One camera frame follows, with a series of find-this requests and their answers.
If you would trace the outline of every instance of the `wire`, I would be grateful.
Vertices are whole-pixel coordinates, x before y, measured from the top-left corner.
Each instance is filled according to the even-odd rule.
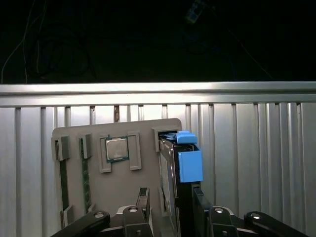
[[[89,53],[86,49],[86,40],[83,34],[75,31],[65,24],[53,23],[45,26],[36,37],[34,43],[29,48],[26,70],[32,77],[43,77],[50,73],[62,73],[69,76],[81,76],[88,70],[96,77],[95,70],[90,60]],[[32,63],[33,56],[37,50],[37,43],[41,42],[39,50],[41,62],[44,64],[43,68],[37,72],[36,65]],[[70,63],[66,63],[65,56],[71,55],[71,52],[64,54],[65,48],[74,50],[83,55],[81,57],[72,57]],[[79,59],[78,65],[74,66],[74,61]]]
[[[28,31],[29,21],[30,21],[30,18],[31,18],[32,9],[33,9],[33,6],[34,6],[35,2],[36,2],[36,0],[34,0],[33,3],[32,3],[32,6],[31,6],[31,9],[30,9],[30,12],[29,12],[29,16],[28,16],[28,20],[27,20],[26,26],[25,26],[24,36],[23,36],[23,47],[22,47],[22,50],[23,50],[23,59],[24,59],[25,83],[28,83],[28,73],[27,73],[26,68],[25,68],[26,59],[25,59],[25,53],[24,53],[25,37],[26,37],[26,33]]]
[[[40,16],[43,15],[43,12],[41,14],[39,14],[30,24],[28,31],[31,29],[31,27],[35,24],[35,22],[40,18]],[[11,54],[8,56],[8,58],[6,59],[5,63],[2,66],[2,70],[1,70],[1,84],[3,84],[3,72],[5,69],[6,64],[8,63],[8,61],[10,60],[10,58],[12,57],[12,55],[15,53],[15,51],[21,46],[21,44],[23,43],[24,38],[21,39],[21,41],[18,43],[18,45],[15,47],[15,49],[11,52]]]
[[[207,7],[213,14],[214,16],[219,19],[219,17],[217,16],[217,14],[215,13],[214,9],[212,7],[210,7],[209,5],[202,3],[205,7]],[[249,51],[245,48],[245,46],[243,46],[243,44],[240,42],[240,40],[237,38],[237,36],[226,26],[228,32],[233,36],[233,38],[240,44],[240,46],[242,47],[242,49],[245,51],[245,53],[252,59],[252,61],[255,62],[255,64],[265,73],[267,74],[268,77],[270,77],[271,79],[273,79],[273,77],[267,72],[267,70],[265,70],[261,64],[249,53]]]
[[[248,56],[252,59],[252,61],[254,61],[257,66],[267,74],[268,77],[270,77],[271,79],[273,79],[273,77],[270,75],[270,73],[267,72],[267,70],[265,70],[261,64],[248,52],[248,50],[243,46],[243,44],[239,41],[239,39],[236,37],[236,35],[229,29],[227,28],[227,30],[229,31],[229,33],[231,33],[231,35],[234,37],[234,39],[240,44],[240,46],[243,48],[243,50],[246,52],[246,54],[248,54]]]

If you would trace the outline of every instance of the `metal screw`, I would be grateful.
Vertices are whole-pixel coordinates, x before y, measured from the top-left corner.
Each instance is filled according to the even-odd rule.
[[[217,208],[215,209],[215,211],[216,211],[217,213],[223,213],[224,210],[217,207]]]
[[[252,218],[254,218],[254,219],[260,219],[261,218],[257,213],[252,213],[250,216]]]
[[[137,208],[136,208],[136,207],[131,207],[131,208],[129,209],[129,211],[130,211],[130,212],[136,212],[136,211],[137,211]]]
[[[101,217],[104,217],[104,214],[102,212],[97,212],[94,214],[94,217],[95,218],[101,218]]]

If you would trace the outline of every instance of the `gray tray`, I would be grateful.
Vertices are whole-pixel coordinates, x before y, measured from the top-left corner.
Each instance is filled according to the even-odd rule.
[[[179,130],[177,118],[56,128],[52,153],[62,226],[95,209],[113,216],[135,205],[139,188],[148,187],[154,235],[160,236],[158,133]]]

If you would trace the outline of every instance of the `plastic tab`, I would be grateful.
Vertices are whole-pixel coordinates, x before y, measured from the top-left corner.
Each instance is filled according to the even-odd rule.
[[[202,152],[179,152],[180,182],[203,181]]]
[[[176,134],[178,144],[196,144],[198,138],[190,131],[179,131]]]

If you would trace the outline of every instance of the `metal bracket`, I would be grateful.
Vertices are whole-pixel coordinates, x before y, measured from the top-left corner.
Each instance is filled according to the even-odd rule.
[[[111,172],[111,163],[107,162],[107,153],[106,153],[106,138],[109,134],[101,135],[98,139],[98,158],[99,158],[99,170],[100,173],[110,173]]]
[[[54,160],[62,161],[70,158],[69,136],[52,137],[51,147]]]
[[[155,149],[156,152],[159,152],[159,133],[163,132],[178,132],[181,130],[181,127],[178,126],[157,126],[152,127],[155,136]]]
[[[127,139],[128,139],[130,170],[141,169],[142,161],[141,161],[141,155],[140,155],[139,132],[138,131],[128,132]]]

